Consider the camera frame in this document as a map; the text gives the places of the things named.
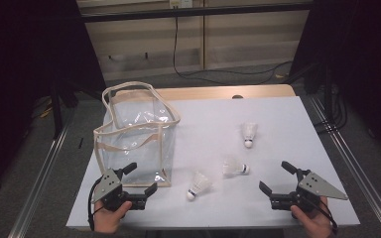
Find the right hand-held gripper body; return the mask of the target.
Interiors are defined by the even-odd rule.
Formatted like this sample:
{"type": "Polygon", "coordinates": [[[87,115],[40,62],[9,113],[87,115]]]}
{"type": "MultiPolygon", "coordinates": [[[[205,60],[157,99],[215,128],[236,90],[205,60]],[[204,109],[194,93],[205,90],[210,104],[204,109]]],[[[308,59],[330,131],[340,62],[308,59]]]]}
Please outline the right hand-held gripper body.
{"type": "Polygon", "coordinates": [[[348,200],[348,196],[340,189],[311,171],[299,171],[295,191],[288,194],[269,192],[271,207],[275,210],[289,210],[292,205],[303,212],[311,212],[319,208],[320,198],[330,197],[348,200]]]}

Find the black curtain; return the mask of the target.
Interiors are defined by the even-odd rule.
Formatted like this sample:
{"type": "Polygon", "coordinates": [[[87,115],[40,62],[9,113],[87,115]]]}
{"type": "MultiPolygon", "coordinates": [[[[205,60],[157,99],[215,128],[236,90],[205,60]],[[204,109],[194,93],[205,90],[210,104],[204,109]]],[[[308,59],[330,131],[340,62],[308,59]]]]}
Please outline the black curtain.
{"type": "Polygon", "coordinates": [[[77,0],[0,0],[0,177],[27,132],[37,99],[76,105],[105,82],[77,0]]]}
{"type": "Polygon", "coordinates": [[[290,75],[332,82],[381,140],[381,0],[311,0],[290,75]]]}

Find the person's left hand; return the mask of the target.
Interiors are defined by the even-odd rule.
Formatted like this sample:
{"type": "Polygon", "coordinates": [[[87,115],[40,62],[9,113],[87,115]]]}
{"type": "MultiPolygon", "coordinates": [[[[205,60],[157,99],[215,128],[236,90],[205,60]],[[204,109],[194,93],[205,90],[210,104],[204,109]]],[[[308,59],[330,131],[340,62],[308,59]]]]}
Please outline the person's left hand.
{"type": "Polygon", "coordinates": [[[131,201],[125,201],[116,211],[107,210],[101,201],[94,204],[94,231],[114,234],[120,226],[120,220],[132,207],[131,201]]]}

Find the black metal stand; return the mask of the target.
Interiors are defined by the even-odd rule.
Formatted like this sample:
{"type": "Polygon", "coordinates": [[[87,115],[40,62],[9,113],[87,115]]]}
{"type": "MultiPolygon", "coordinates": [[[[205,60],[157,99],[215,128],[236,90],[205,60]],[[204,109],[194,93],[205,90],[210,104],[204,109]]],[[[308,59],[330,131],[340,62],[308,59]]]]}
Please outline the black metal stand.
{"type": "Polygon", "coordinates": [[[54,114],[56,139],[64,128],[61,110],[61,101],[67,108],[74,108],[78,104],[78,99],[74,94],[74,83],[69,80],[54,80],[51,84],[51,100],[54,114]]]}

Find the clear tote bag beige trim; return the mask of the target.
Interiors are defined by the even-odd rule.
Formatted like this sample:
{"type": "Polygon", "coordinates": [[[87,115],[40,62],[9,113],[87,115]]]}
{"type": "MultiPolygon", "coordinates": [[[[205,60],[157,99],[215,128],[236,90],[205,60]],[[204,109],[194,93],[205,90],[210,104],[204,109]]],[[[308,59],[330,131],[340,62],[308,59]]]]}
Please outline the clear tote bag beige trim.
{"type": "Polygon", "coordinates": [[[103,124],[93,130],[100,170],[135,163],[137,169],[126,176],[124,185],[169,186],[180,113],[152,85],[140,81],[106,88],[101,101],[106,109],[103,124]]]}

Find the white table cover sheet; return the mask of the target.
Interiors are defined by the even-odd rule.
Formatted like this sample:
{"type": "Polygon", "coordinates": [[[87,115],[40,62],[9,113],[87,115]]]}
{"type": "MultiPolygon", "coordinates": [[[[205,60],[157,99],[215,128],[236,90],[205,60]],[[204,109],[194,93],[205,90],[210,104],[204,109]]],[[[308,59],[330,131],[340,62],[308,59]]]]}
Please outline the white table cover sheet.
{"type": "MultiPolygon", "coordinates": [[[[261,180],[276,193],[296,190],[297,177],[281,167],[282,161],[318,174],[345,193],[299,97],[176,100],[169,104],[181,115],[172,183],[158,184],[145,209],[128,212],[123,225],[145,230],[294,226],[297,222],[291,213],[272,209],[269,197],[259,189],[261,180]],[[258,124],[251,148],[244,146],[243,123],[258,124]],[[229,159],[247,164],[250,173],[225,176],[222,165],[229,159]],[[208,177],[212,185],[188,200],[187,190],[196,172],[208,177]]],[[[93,151],[67,227],[88,229],[88,195],[103,173],[93,151]]],[[[358,224],[349,200],[327,199],[338,225],[358,224]]]]}

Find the person's right hand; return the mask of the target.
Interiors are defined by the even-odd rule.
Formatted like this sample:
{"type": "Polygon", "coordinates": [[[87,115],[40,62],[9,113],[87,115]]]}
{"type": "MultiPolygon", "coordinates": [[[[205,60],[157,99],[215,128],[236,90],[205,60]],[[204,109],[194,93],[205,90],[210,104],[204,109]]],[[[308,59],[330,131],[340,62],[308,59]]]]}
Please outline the person's right hand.
{"type": "Polygon", "coordinates": [[[319,210],[304,213],[296,205],[292,205],[291,211],[303,225],[309,238],[334,238],[326,197],[320,198],[319,210]]]}

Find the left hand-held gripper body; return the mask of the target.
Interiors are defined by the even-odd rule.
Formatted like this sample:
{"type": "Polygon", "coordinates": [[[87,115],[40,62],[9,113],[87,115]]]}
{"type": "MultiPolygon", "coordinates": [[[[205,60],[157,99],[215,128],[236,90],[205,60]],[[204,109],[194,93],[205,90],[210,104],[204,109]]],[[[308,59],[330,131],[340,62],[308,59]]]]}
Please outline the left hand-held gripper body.
{"type": "Polygon", "coordinates": [[[146,206],[145,194],[131,194],[123,190],[122,178],[130,173],[126,170],[108,169],[98,180],[93,189],[92,204],[101,201],[103,207],[110,211],[116,211],[124,202],[132,202],[132,210],[144,210],[146,206]]]}

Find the white wall socket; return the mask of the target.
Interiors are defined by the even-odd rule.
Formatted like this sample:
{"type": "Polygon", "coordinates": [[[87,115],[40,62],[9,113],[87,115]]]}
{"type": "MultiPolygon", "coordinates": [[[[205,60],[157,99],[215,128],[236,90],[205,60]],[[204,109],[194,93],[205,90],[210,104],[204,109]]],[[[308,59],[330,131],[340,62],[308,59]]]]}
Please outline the white wall socket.
{"type": "Polygon", "coordinates": [[[191,8],[192,0],[170,0],[171,9],[191,8]]]}

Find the aluminium floor rail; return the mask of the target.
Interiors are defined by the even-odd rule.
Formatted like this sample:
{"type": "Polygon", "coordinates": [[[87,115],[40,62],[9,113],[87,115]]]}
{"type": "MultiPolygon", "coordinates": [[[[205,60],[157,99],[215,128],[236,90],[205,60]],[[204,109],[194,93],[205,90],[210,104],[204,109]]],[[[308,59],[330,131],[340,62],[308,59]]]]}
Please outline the aluminium floor rail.
{"type": "Polygon", "coordinates": [[[75,110],[69,109],[66,116],[63,118],[63,126],[59,134],[53,140],[51,147],[47,153],[44,163],[37,175],[32,189],[24,202],[21,211],[19,212],[15,223],[8,235],[8,238],[25,238],[32,218],[36,212],[42,194],[47,186],[51,172],[55,162],[59,156],[60,150],[64,144],[64,140],[72,123],[75,110]]]}
{"type": "Polygon", "coordinates": [[[363,168],[357,162],[355,156],[353,155],[352,151],[348,147],[338,129],[333,126],[325,116],[324,106],[320,100],[314,97],[310,99],[310,102],[314,107],[319,119],[324,122],[325,132],[335,144],[345,164],[347,165],[352,176],[361,189],[363,195],[370,204],[371,209],[381,223],[381,195],[378,193],[375,186],[372,184],[371,180],[364,172],[363,168]]]}

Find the black horizontal bar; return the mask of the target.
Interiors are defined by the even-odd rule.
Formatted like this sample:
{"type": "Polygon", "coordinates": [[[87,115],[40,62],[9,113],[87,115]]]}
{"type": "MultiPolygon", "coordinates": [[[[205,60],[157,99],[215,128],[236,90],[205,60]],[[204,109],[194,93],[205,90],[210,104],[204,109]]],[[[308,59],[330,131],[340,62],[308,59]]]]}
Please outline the black horizontal bar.
{"type": "Polygon", "coordinates": [[[162,10],[106,13],[106,14],[103,14],[103,13],[83,14],[81,16],[81,20],[84,23],[95,23],[95,22],[109,22],[109,21],[129,21],[129,20],[147,20],[147,19],[179,18],[179,17],[304,11],[304,10],[311,10],[314,7],[314,5],[315,3],[311,1],[311,2],[295,2],[295,3],[257,4],[257,5],[244,5],[244,6],[162,9],[162,10]]]}

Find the white shuttlecock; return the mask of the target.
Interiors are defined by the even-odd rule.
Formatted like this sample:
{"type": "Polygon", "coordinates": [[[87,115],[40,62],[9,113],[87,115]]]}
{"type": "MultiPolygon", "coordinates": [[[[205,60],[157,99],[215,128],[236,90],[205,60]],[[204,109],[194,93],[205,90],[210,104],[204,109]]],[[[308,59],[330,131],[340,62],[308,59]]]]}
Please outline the white shuttlecock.
{"type": "Polygon", "coordinates": [[[227,176],[248,175],[250,168],[247,164],[234,159],[225,160],[222,165],[222,173],[227,176]]]}
{"type": "Polygon", "coordinates": [[[241,126],[241,132],[243,136],[244,146],[251,148],[253,146],[254,138],[257,134],[257,123],[243,123],[241,126]]]}
{"type": "Polygon", "coordinates": [[[211,180],[200,172],[196,172],[187,190],[187,199],[194,200],[201,192],[209,189],[211,180]]]}

